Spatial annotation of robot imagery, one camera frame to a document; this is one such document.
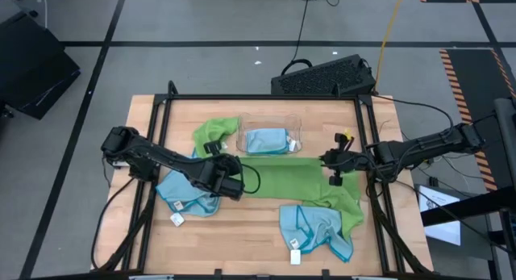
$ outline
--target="wooden tabletop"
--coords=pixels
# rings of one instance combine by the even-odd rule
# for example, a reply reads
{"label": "wooden tabletop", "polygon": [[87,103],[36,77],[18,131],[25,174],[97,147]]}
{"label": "wooden tabletop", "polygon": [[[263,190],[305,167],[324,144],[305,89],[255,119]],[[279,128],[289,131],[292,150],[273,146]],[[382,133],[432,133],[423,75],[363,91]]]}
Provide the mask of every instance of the wooden tabletop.
{"label": "wooden tabletop", "polygon": [[[152,109],[152,95],[136,95],[131,102],[127,126],[147,134]],[[396,109],[391,101],[373,98],[381,140],[402,140]],[[295,156],[316,157],[335,148],[334,134],[351,130],[359,138],[353,102],[343,101],[269,101],[269,100],[175,100],[169,118],[165,147],[184,155],[194,149],[192,133],[208,119],[251,115],[291,115],[302,120],[302,151]],[[367,111],[363,107],[368,142],[372,142]],[[158,122],[161,122],[163,107]],[[160,132],[158,123],[154,141]],[[352,150],[360,151],[359,140]],[[228,138],[229,152],[239,154],[235,136]],[[162,178],[169,170],[161,168]],[[128,169],[115,170],[111,196],[128,180]],[[402,171],[400,181],[411,184],[409,171]],[[290,265],[289,249],[280,233],[279,206],[300,203],[285,199],[250,199],[245,195],[238,202],[223,198],[217,213],[208,218],[185,215],[185,222],[176,228],[170,221],[167,204],[156,198],[152,231],[149,240],[145,273],[148,274],[283,274],[320,275],[329,269],[331,275],[381,275],[372,211],[365,195],[365,174],[360,175],[360,206],[364,223],[352,231],[354,253],[349,263],[343,263],[327,247],[316,248],[302,256],[301,265]],[[101,265],[125,237],[131,217],[136,183],[131,184],[113,202],[104,215],[96,248]],[[412,253],[430,270],[433,269],[418,203],[412,190],[399,184],[390,185],[397,230]],[[385,234],[389,265],[395,270],[392,243]],[[136,267],[140,237],[135,239],[131,268]]]}

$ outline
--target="blue towel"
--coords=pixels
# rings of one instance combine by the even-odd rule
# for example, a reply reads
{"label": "blue towel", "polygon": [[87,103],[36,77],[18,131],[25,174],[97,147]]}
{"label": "blue towel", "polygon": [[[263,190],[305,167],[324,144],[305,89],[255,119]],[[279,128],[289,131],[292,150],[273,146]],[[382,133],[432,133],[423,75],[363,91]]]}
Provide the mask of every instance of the blue towel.
{"label": "blue towel", "polygon": [[[207,217],[213,215],[220,205],[220,197],[210,197],[210,192],[193,187],[183,174],[173,170],[156,186],[156,190],[172,211],[182,214]],[[183,205],[180,211],[174,206],[177,201]]]}
{"label": "blue towel", "polygon": [[345,241],[340,233],[340,213],[325,207],[280,207],[280,230],[289,249],[296,240],[298,249],[311,253],[321,244],[328,243],[330,250],[344,262],[353,254],[353,243]]}
{"label": "blue towel", "polygon": [[249,154],[284,154],[289,151],[287,130],[284,128],[262,128],[246,133]]}

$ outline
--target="green cloth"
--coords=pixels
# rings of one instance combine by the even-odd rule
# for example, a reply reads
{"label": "green cloth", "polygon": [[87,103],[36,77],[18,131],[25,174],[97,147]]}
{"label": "green cloth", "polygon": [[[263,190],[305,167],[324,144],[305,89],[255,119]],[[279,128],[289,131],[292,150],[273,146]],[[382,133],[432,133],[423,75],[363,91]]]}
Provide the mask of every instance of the green cloth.
{"label": "green cloth", "polygon": [[220,118],[209,119],[197,130],[193,131],[193,141],[195,142],[195,150],[200,158],[209,157],[204,151],[204,144],[214,141],[223,140],[225,136],[229,136],[236,132],[239,126],[239,118]]}
{"label": "green cloth", "polygon": [[[260,173],[260,189],[255,194],[247,194],[249,197],[296,199],[302,200],[306,206],[329,207],[340,211],[345,239],[349,239],[352,229],[364,220],[358,203],[360,190],[355,172],[342,174],[342,186],[331,186],[316,158],[241,157],[240,160]],[[257,176],[245,166],[243,180],[245,190],[256,189]]]}

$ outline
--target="towel tag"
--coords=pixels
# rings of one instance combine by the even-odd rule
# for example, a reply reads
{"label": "towel tag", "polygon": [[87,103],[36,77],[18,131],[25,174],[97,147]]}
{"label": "towel tag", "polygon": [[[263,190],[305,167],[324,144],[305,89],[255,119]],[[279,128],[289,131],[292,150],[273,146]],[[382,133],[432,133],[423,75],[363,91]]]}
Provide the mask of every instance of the towel tag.
{"label": "towel tag", "polygon": [[298,249],[298,248],[299,248],[299,242],[298,242],[298,239],[292,239],[292,240],[290,240],[290,245],[292,245],[292,249]]}
{"label": "towel tag", "polygon": [[290,144],[289,144],[289,151],[293,152],[295,148],[296,148],[296,140],[291,140]]}
{"label": "towel tag", "polygon": [[176,225],[176,227],[179,227],[180,225],[182,225],[185,222],[185,219],[181,216],[181,214],[179,212],[174,213],[170,217],[170,220],[172,220],[172,222]]}
{"label": "towel tag", "polygon": [[174,203],[174,207],[177,209],[177,211],[180,211],[183,208],[185,208],[183,207],[183,203],[181,203],[179,200]]}
{"label": "towel tag", "polygon": [[294,249],[290,251],[290,265],[300,265],[301,264],[301,251],[298,249]]}

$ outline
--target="metal frame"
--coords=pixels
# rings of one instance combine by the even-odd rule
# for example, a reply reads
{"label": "metal frame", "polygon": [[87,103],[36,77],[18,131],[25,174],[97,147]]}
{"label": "metal frame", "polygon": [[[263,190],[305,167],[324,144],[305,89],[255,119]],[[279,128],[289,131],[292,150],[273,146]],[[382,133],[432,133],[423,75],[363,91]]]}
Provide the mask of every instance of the metal frame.
{"label": "metal frame", "polygon": [[[374,115],[374,111],[372,108],[372,99],[370,96],[357,96],[357,95],[341,95],[338,97],[332,96],[332,95],[271,95],[271,94],[178,94],[175,86],[172,82],[169,83],[169,92],[167,94],[155,94],[154,97],[154,103],[152,105],[152,113],[149,123],[149,129],[148,129],[148,139],[151,140],[154,136],[154,131],[156,130],[156,121],[158,116],[158,109],[161,105],[161,103],[164,103],[164,114],[163,114],[163,121],[161,125],[161,131],[160,131],[160,139],[159,139],[159,145],[164,145],[165,139],[166,139],[166,132],[169,125],[169,117],[171,112],[171,106],[172,106],[172,100],[196,100],[196,99],[204,99],[204,100],[341,100],[341,101],[352,101],[355,106],[355,112],[356,112],[356,120],[357,125],[359,129],[359,137],[360,137],[360,144],[363,150],[366,150],[365,146],[368,144],[367,142],[367,136],[365,135],[365,126],[364,126],[364,118],[363,118],[363,112],[361,108],[361,104],[363,103],[366,106],[366,110],[368,112],[368,120],[369,124],[371,126],[371,133],[372,133],[372,139],[373,143],[376,143],[380,140],[377,126],[376,126],[376,118]],[[368,184],[371,184],[374,179],[370,176],[368,176]],[[156,191],[155,187],[157,185],[157,180],[151,182],[151,190],[149,192],[148,200],[151,200],[152,202],[156,199]],[[142,201],[143,196],[143,190],[144,190],[144,183],[139,182],[138,187],[136,189],[136,195],[135,195],[135,203],[133,205],[133,210],[131,213],[131,224],[130,228],[134,227],[134,224],[136,222],[136,219],[139,214],[140,204]],[[374,189],[370,190],[371,196],[376,197],[377,192]],[[394,212],[393,212],[393,204],[390,197],[389,187],[386,186],[384,189],[384,201],[385,201],[385,208],[387,217],[389,219],[389,222],[393,225],[394,229],[396,230],[396,220],[394,219]],[[383,275],[386,275],[387,273],[392,273],[393,271],[389,268],[389,259],[386,252],[385,247],[385,238],[383,233],[383,228],[380,224],[380,222],[373,217],[374,226],[375,226],[375,232],[377,236],[377,247],[378,247],[378,253],[380,257],[380,263],[381,263],[381,271]],[[148,251],[148,242],[151,235],[151,226],[152,226],[152,217],[150,217],[147,221],[147,223],[144,226],[144,232],[142,235],[142,243],[139,251],[138,256],[138,265],[136,269],[143,273],[145,268],[145,260],[147,256]],[[131,261],[131,253],[132,253],[132,245],[131,243],[130,248],[127,250],[126,255],[123,258],[123,265],[122,270],[128,270],[129,269],[129,263]],[[398,273],[405,273],[405,266],[402,255],[399,253],[399,250],[397,247],[393,244],[394,254],[395,254],[395,260],[396,260],[396,267]],[[217,278],[217,275],[222,277],[222,271],[216,270],[214,272],[214,275],[181,275],[182,278],[211,278],[215,277]],[[341,277],[331,277],[330,271],[323,270],[322,276],[324,279],[333,279],[333,278],[341,278]],[[319,279],[319,276],[315,277],[303,277],[306,279]]]}

